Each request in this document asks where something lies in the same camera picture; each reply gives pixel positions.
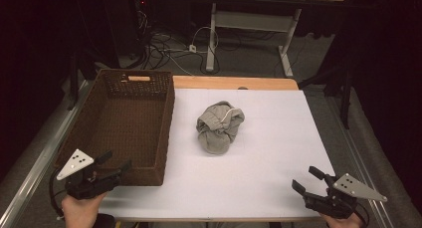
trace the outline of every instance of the dark background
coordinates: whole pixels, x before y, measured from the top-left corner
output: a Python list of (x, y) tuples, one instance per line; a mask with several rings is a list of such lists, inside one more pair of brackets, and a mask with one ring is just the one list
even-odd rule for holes
[[(422, 210), (422, 196), (418, 193), (422, 189), (421, 1), (347, 0), (376, 4), (377, 9), (340, 13), (344, 17), (338, 17), (332, 24), (321, 23), (326, 17), (316, 8), (304, 10), (297, 31), (297, 36), (336, 32), (320, 73), (341, 64), (351, 48), (360, 45), (361, 53), (356, 56), (353, 68), (353, 86), (385, 154), (419, 211)], [(189, 4), (176, 6), (188, 11), (177, 23), (171, 17), (172, 8), (165, 9), (170, 14), (161, 11), (156, 15), (169, 18), (166, 22), (184, 33), (189, 33), (189, 28), (178, 23), (180, 20), (209, 14), (209, 7), (204, 7), (203, 12), (195, 8), (191, 15), (186, 9)], [(0, 179), (63, 98), (61, 83), (69, 73), (70, 56), (89, 43), (80, 11), (75, 0), (0, 0)], [(104, 55), (112, 57), (124, 49), (113, 44), (121, 42), (110, 41), (106, 33), (103, 36), (104, 47), (108, 48)]]

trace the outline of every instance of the table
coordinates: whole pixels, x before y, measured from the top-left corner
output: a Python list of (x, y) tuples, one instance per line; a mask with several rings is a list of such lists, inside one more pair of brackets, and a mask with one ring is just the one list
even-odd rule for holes
[[(322, 1), (343, 1), (343, 0), (322, 0)], [(302, 9), (298, 8), (293, 16), (283, 17), (275, 15), (262, 15), (253, 13), (227, 12), (217, 10), (216, 3), (211, 9), (210, 40), (207, 50), (206, 70), (214, 70), (215, 57), (215, 29), (216, 27), (253, 29), (272, 32), (287, 33), (286, 41), (279, 47), (279, 54), (285, 75), (288, 78), (293, 76), (292, 66), (287, 55), (288, 48), (292, 42)]]
[[(324, 195), (326, 184), (308, 168), (333, 170), (294, 81), (174, 77), (174, 85), (163, 185), (117, 187), (101, 213), (120, 221), (319, 219), (292, 189), (292, 179)], [(195, 125), (206, 107), (224, 100), (242, 109), (246, 119), (229, 151), (216, 156), (200, 148)]]
[[(187, 130), (189, 130), (191, 137), (184, 139), (185, 136), (182, 134), (183, 131), (185, 131), (184, 129), (173, 129), (170, 132), (170, 145), (164, 185), (161, 187), (118, 187), (105, 199), (105, 202), (101, 207), (101, 212), (112, 214), (121, 221), (304, 221), (320, 219), (317, 213), (305, 208), (301, 196), (291, 187), (292, 179), (296, 179), (306, 187), (309, 192), (324, 195), (324, 190), (326, 189), (325, 184), (312, 177), (308, 173), (308, 168), (310, 165), (314, 165), (324, 172), (333, 173), (303, 92), (298, 90), (298, 86), (293, 80), (174, 77), (174, 84), (176, 88), (176, 102), (172, 127), (177, 128), (178, 125), (184, 126), (183, 122), (189, 121), (190, 125)], [(87, 83), (82, 84), (80, 101), (65, 117), (63, 123), (58, 128), (57, 133), (52, 134), (51, 139), (47, 142), (44, 150), (35, 162), (25, 181), (22, 183), (22, 186), (17, 191), (8, 209), (1, 217), (0, 224), (2, 227), (12, 227), (12, 225), (17, 222), (20, 213), (23, 211), (25, 204), (31, 199), (32, 194), (36, 189), (41, 189), (41, 187), (38, 187), (41, 179), (45, 175), (50, 175), (46, 173), (46, 170), (53, 161), (53, 157), (72, 123), (72, 120), (75, 119), (78, 110), (82, 106), (81, 101), (83, 101), (84, 97), (87, 95), (89, 87), (90, 86)], [(248, 90), (237, 90), (239, 87), (248, 88)], [(211, 89), (200, 91), (198, 88)], [(231, 144), (228, 153), (221, 157), (213, 157), (207, 155), (201, 149), (195, 149), (195, 146), (191, 146), (190, 151), (192, 151), (192, 153), (190, 154), (198, 156), (196, 157), (198, 159), (190, 159), (188, 155), (190, 151), (188, 149), (186, 149), (185, 152), (176, 152), (177, 150), (174, 149), (174, 144), (178, 144), (180, 139), (190, 143), (196, 141), (196, 130), (192, 123), (196, 122), (197, 113), (200, 113), (200, 111), (205, 109), (196, 108), (196, 112), (192, 113), (190, 118), (187, 115), (182, 116), (181, 114), (183, 113), (193, 112), (193, 108), (186, 109), (183, 106), (188, 102), (182, 100), (182, 98), (195, 98), (197, 101), (203, 101), (203, 105), (205, 106), (210, 102), (207, 101), (210, 100), (210, 98), (214, 98), (215, 100), (227, 99), (228, 97), (225, 94), (228, 90), (231, 90), (230, 93), (232, 94), (238, 94), (235, 100), (231, 100), (231, 103), (239, 108), (242, 107), (241, 109), (246, 115), (246, 120), (244, 124), (241, 125), (238, 137), (235, 142)], [(250, 108), (245, 107), (245, 103), (248, 103), (248, 100), (251, 98), (248, 95), (254, 95), (253, 100), (256, 102), (256, 104)], [(302, 154), (297, 160), (294, 160), (294, 157), (288, 152), (284, 152), (282, 155), (266, 156), (265, 153), (260, 152), (260, 150), (251, 150), (251, 147), (259, 147), (259, 145), (256, 144), (257, 141), (251, 139), (254, 137), (252, 133), (255, 133), (253, 127), (257, 125), (254, 125), (254, 121), (265, 121), (262, 120), (262, 118), (254, 118), (254, 114), (257, 114), (262, 108), (262, 104), (259, 103), (259, 101), (262, 102), (268, 98), (279, 100), (279, 104), (277, 106), (268, 107), (263, 115), (278, 114), (277, 116), (273, 115), (271, 117), (272, 123), (277, 120), (284, 120), (288, 121), (292, 126), (278, 125), (277, 129), (269, 129), (266, 132), (262, 132), (262, 141), (283, 137), (285, 141), (281, 145), (286, 146), (292, 141), (298, 142), (295, 146), (295, 150), (301, 150), (302, 153), (306, 150), (307, 153)], [(293, 106), (295, 109), (289, 109), (288, 105)], [(303, 132), (307, 133), (305, 138), (303, 138)], [(239, 150), (242, 146), (245, 151), (249, 152), (242, 152), (242, 150)], [(277, 150), (282, 151), (277, 147), (272, 147), (268, 152), (274, 154)], [(245, 163), (242, 164), (238, 162), (238, 160), (241, 160), (242, 157), (245, 159), (246, 156), (261, 157), (262, 159), (255, 159), (254, 161), (254, 164), (262, 166), (258, 167), (256, 171), (270, 171), (272, 174), (262, 175), (257, 172), (242, 172), (242, 169), (248, 169), (248, 167), (245, 166)], [(219, 177), (217, 174), (218, 170), (221, 172), (221, 165), (227, 164), (227, 162), (230, 163), (230, 160), (236, 161), (234, 162), (236, 166), (230, 167), (232, 169), (231, 174), (236, 175)], [(187, 163), (184, 161), (192, 162), (192, 166), (186, 166)], [(206, 168), (215, 161), (220, 163), (215, 164), (214, 166), (218, 169), (214, 169), (215, 172), (210, 172), (211, 170)], [(276, 165), (274, 167), (278, 167), (280, 170), (273, 170), (271, 167), (274, 164)], [(191, 171), (194, 167), (197, 169), (196, 172), (183, 172), (183, 169), (187, 168)], [(207, 176), (202, 176), (207, 179), (205, 179), (200, 186), (184, 184), (187, 185), (184, 187), (190, 187), (189, 192), (186, 192), (187, 190), (179, 190), (176, 194), (168, 193), (171, 191), (172, 186), (174, 189), (183, 188), (180, 184), (177, 185), (177, 179), (198, 177), (199, 171), (208, 172)], [(253, 180), (251, 180), (250, 177), (258, 176), (262, 178), (267, 177), (268, 179), (261, 180), (261, 182), (251, 182)], [(221, 181), (220, 186), (217, 187), (219, 190), (218, 193), (207, 195), (204, 192), (200, 193), (198, 191), (205, 191), (207, 187), (204, 185), (210, 184), (210, 182), (215, 181), (215, 179), (220, 179)], [(251, 186), (253, 189), (244, 189), (243, 192), (239, 192), (242, 196), (236, 197), (238, 193), (236, 192), (237, 183), (244, 184), (245, 187)], [(232, 186), (231, 189), (224, 189), (228, 186)], [(255, 192), (254, 190), (259, 191), (256, 196), (254, 196), (253, 193), (249, 193), (248, 199), (243, 198), (248, 192)], [(234, 199), (228, 204), (227, 202), (230, 201), (228, 195), (230, 195), (230, 193)], [(216, 196), (225, 198), (225, 202), (218, 202), (218, 199), (213, 199), (213, 197)], [(188, 203), (187, 201), (189, 201), (189, 203), (192, 201), (190, 206), (181, 206), (181, 204)], [(233, 208), (233, 206), (236, 206), (236, 209), (230, 209), (230, 211), (220, 209), (221, 207)]]

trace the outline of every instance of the basket handle hole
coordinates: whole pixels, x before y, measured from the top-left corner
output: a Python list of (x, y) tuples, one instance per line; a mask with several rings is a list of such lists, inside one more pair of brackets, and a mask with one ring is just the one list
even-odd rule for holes
[(134, 82), (148, 82), (151, 81), (151, 77), (141, 77), (141, 76), (128, 76), (127, 79), (129, 81), (134, 81)]

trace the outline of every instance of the metal frame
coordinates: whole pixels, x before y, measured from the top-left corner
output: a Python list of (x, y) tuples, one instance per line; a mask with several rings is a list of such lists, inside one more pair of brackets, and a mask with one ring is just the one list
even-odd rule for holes
[(258, 15), (242, 12), (217, 11), (216, 3), (212, 4), (210, 39), (207, 52), (206, 71), (214, 71), (215, 58), (215, 29), (216, 27), (273, 31), (286, 33), (283, 46), (279, 47), (282, 66), (287, 78), (293, 77), (292, 66), (289, 62), (288, 48), (292, 42), (298, 25), (302, 9), (296, 9), (293, 16)]
[(17, 222), (17, 218), (22, 214), (24, 208), (32, 198), (35, 190), (43, 179), (54, 155), (62, 143), (68, 128), (70, 127), (74, 117), (78, 114), (80, 106), (85, 100), (85, 97), (88, 95), (88, 91), (91, 87), (91, 84), (88, 81), (84, 81), (79, 90), (80, 99), (75, 104), (75, 107), (69, 111), (60, 127), (57, 129), (57, 132), (54, 136), (47, 142), (43, 151), (41, 152), (38, 159), (35, 161), (34, 166), (31, 168), (21, 187), (16, 192), (15, 197), (12, 202), (10, 202), (8, 208), (4, 212), (3, 216), (0, 219), (0, 227), (9, 228), (14, 227)]
[[(333, 114), (337, 114), (338, 108), (337, 108), (337, 105), (336, 105), (335, 98), (328, 97), (326, 100), (327, 100), (327, 103), (328, 103), (328, 106), (329, 106), (331, 112)], [(372, 187), (374, 190), (376, 190), (375, 184), (372, 181), (372, 179), (370, 178), (369, 172), (368, 172), (368, 170), (367, 170), (367, 168), (366, 168), (366, 166), (363, 162), (362, 157), (360, 156), (359, 151), (357, 150), (356, 144), (354, 143), (353, 138), (351, 137), (349, 130), (347, 130), (343, 126), (342, 120), (338, 115), (335, 115), (334, 117), (335, 117), (335, 120), (337, 121), (339, 129), (341, 130), (341, 132), (343, 134), (344, 139), (347, 142), (348, 153), (349, 153), (349, 155), (352, 159), (353, 164), (356, 167), (358, 179), (362, 183), (364, 183), (364, 184)], [(372, 211), (375, 215), (375, 219), (376, 219), (377, 223), (379, 224), (379, 226), (381, 228), (393, 228), (394, 227), (394, 225), (391, 222), (390, 216), (388, 215), (388, 213), (387, 213), (387, 211), (384, 207), (384, 204), (382, 202), (369, 200), (369, 204), (370, 204)]]

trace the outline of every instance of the gray floor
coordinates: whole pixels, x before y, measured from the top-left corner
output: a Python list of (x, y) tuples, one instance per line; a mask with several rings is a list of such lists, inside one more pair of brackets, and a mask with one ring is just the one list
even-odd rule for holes
[[(281, 68), (277, 47), (284, 40), (281, 34), (241, 33), (240, 41), (233, 37), (226, 37), (225, 32), (220, 35), (220, 43), (216, 56), (219, 61), (220, 72), (214, 76), (237, 77), (266, 77), (282, 78), (284, 72)], [(302, 81), (314, 75), (330, 45), (332, 38), (319, 38), (314, 40), (312, 35), (305, 38), (294, 38), (288, 55), (292, 64), (294, 79)], [(180, 43), (170, 40), (167, 42), (171, 49), (183, 49)], [(198, 51), (205, 51), (206, 46), (198, 38), (195, 40)], [(203, 76), (199, 71), (199, 56), (184, 56), (169, 61), (159, 70), (171, 70), (175, 75), (188, 73)], [(121, 58), (123, 65), (130, 64), (131, 60)], [(326, 98), (322, 92), (323, 86), (309, 86), (304, 89), (310, 109), (313, 113), (316, 126), (322, 142), (326, 148), (332, 166), (337, 174), (350, 173), (354, 177), (370, 184), (389, 198), (383, 205), (376, 202), (361, 200), (369, 210), (371, 222), (369, 227), (422, 227), (422, 218), (410, 202), (400, 180), (394, 173), (388, 160), (376, 140), (370, 124), (361, 110), (358, 97), (352, 92), (349, 125), (345, 130), (338, 121), (338, 98)], [(16, 192), (20, 188), (26, 175), (33, 167), (35, 161), (49, 144), (52, 134), (60, 127), (68, 113), (66, 108), (68, 98), (64, 98), (60, 106), (45, 122), (44, 126), (33, 142), (23, 153), (15, 166), (0, 185), (0, 212), (3, 214)], [(32, 199), (26, 203), (26, 209), (20, 214), (19, 221), (14, 227), (64, 227), (63, 222), (56, 220), (56, 215), (50, 206), (47, 176), (40, 180), (37, 190), (26, 194)], [(326, 227), (324, 222), (309, 221), (297, 222), (295, 227)], [(292, 227), (291, 223), (283, 223), (283, 227)]]

